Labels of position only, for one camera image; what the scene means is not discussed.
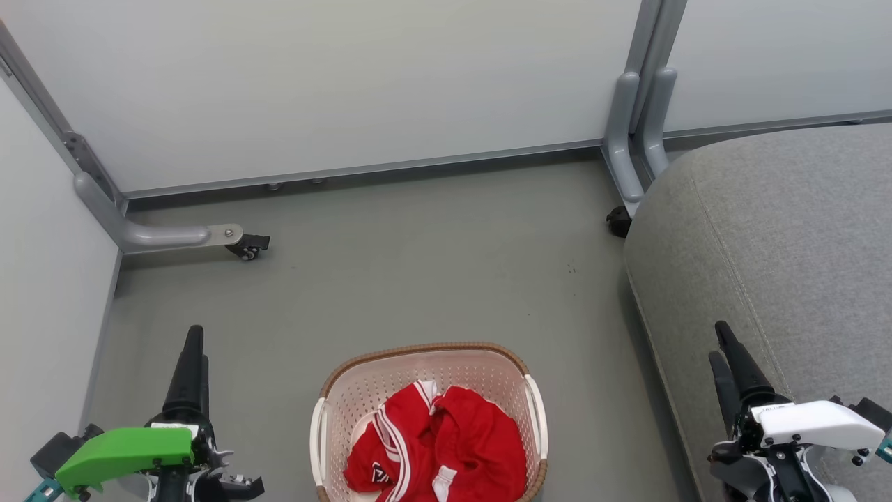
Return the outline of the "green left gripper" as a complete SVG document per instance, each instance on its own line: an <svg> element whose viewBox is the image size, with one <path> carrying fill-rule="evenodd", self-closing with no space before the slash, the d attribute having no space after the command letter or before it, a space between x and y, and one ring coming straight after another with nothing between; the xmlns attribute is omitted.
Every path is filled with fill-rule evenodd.
<svg viewBox="0 0 892 502"><path fill-rule="evenodd" d="M71 499L103 483L143 476L146 502L251 502L266 492L261 477L227 473L230 450L217 448L210 424L209 357L203 327L188 328L163 404L162 420L112 429L87 441L57 473Z"/></svg>

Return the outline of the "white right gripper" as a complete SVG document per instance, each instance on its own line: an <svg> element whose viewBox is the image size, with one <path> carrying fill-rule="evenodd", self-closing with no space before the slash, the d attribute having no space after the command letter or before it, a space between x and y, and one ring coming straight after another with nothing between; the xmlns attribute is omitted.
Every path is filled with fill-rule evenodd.
<svg viewBox="0 0 892 502"><path fill-rule="evenodd" d="M713 445L709 470L723 502L857 502L813 465L830 450L856 466L885 460L886 435L844 425L829 400L762 406L776 394L767 376L726 321L716 322L716 336L725 357L711 351L708 359L728 438Z"/></svg>

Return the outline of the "red and white jersey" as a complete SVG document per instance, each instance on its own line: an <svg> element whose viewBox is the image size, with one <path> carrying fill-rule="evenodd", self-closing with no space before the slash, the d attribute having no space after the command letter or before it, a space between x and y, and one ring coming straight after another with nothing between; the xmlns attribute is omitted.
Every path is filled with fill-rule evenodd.
<svg viewBox="0 0 892 502"><path fill-rule="evenodd" d="M469 388L414 381L373 413L344 479L375 502L517 502L526 451L516 421Z"/></svg>

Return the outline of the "grey fabric sofa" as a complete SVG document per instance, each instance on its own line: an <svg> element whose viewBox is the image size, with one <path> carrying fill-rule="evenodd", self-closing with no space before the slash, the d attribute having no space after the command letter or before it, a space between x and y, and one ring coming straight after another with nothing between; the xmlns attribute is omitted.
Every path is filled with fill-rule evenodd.
<svg viewBox="0 0 892 502"><path fill-rule="evenodd" d="M702 502L726 438L708 363L723 320L796 403L892 412L892 123L732 139L651 184L626 270Z"/></svg>

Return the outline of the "grey partition foot with plate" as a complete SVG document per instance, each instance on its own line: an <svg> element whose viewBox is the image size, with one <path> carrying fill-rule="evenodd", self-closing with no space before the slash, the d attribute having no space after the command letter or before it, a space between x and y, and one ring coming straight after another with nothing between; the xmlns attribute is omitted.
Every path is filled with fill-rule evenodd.
<svg viewBox="0 0 892 502"><path fill-rule="evenodd" d="M122 215L85 172L75 174L74 190L99 225L124 254L204 247L231 247L246 234L241 225L149 226L138 225Z"/></svg>

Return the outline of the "cream perforated laundry basket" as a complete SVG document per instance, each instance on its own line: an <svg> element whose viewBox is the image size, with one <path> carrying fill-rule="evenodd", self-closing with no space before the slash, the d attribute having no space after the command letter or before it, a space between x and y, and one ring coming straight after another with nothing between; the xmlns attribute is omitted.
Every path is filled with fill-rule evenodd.
<svg viewBox="0 0 892 502"><path fill-rule="evenodd" d="M471 388L518 425L526 454L526 491L517 502L542 502L548 473L547 413L527 365L506 347L464 341L395 347L353 357L335 369L310 420L309 457L319 502L374 502L348 489L348 454L377 406L418 379L438 388Z"/></svg>

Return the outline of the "grey curved partition foot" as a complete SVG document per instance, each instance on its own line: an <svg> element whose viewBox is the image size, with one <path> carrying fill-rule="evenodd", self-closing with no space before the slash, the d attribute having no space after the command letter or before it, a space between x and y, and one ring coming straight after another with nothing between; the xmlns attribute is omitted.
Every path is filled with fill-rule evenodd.
<svg viewBox="0 0 892 502"><path fill-rule="evenodd" d="M622 73L616 80L601 146L624 209L631 217L645 194L633 163L629 136L638 86L640 77L634 71Z"/></svg>

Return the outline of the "grey metal partition rail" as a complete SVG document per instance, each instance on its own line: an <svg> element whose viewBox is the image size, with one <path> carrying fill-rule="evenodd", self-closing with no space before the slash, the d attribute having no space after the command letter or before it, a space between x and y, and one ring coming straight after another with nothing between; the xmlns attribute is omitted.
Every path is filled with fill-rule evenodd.
<svg viewBox="0 0 892 502"><path fill-rule="evenodd" d="M189 185L173 185L172 187L168 188L153 188L152 190L132 190L125 191L122 196L126 200L140 200L154 197L168 197L189 193L210 192L214 190L235 190L236 188L251 187L252 185L270 185L277 183L316 180L316 178L332 178L361 174L378 174L379 172L399 171L399 169L436 167L468 162L487 162L513 157L550 155L551 153L574 151L580 149L598 149L600 146L603 145L603 143L604 139L589 139L583 141L571 141L555 145L519 147L519 149L471 153L470 155L450 155L445 157L419 159L414 161L386 162L376 163L375 165L353 166L337 169L317 169L316 171L310 172L296 172L296 174L280 174L274 176L242 178L242 180L214 181Z"/></svg>
<svg viewBox="0 0 892 502"><path fill-rule="evenodd" d="M822 126L835 123L859 123L859 121L873 119L892 119L892 110L879 110L873 112L851 112L851 114L835 114L827 116L806 117L797 119L784 119L777 121L762 121L761 123L742 123L723 125L708 128L688 128L688 130L676 130L663 133L663 139L683 139L683 137L700 137L707 135L722 135L737 132L773 130L774 128L802 128L807 126Z"/></svg>

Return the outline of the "grey metal partition post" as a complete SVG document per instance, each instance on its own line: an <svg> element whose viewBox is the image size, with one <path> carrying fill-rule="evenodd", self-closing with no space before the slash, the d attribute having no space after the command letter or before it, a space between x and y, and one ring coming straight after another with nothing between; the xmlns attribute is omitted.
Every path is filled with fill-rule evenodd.
<svg viewBox="0 0 892 502"><path fill-rule="evenodd" d="M13 77L18 82L36 106L36 111L47 121L53 136L63 143L71 159L77 163L77 167L86 172L99 188L108 196L118 208L125 204L125 198L117 185L102 165L98 156L86 138L73 130L69 121L65 118L57 103L50 95L40 77L35 72L31 63L22 53L19 45L7 28L6 23L0 18L0 69L6 76Z"/></svg>
<svg viewBox="0 0 892 502"><path fill-rule="evenodd" d="M638 74L638 91L629 126L632 135L640 129L656 71L667 66L689 0L641 0L629 50L626 70Z"/></svg>

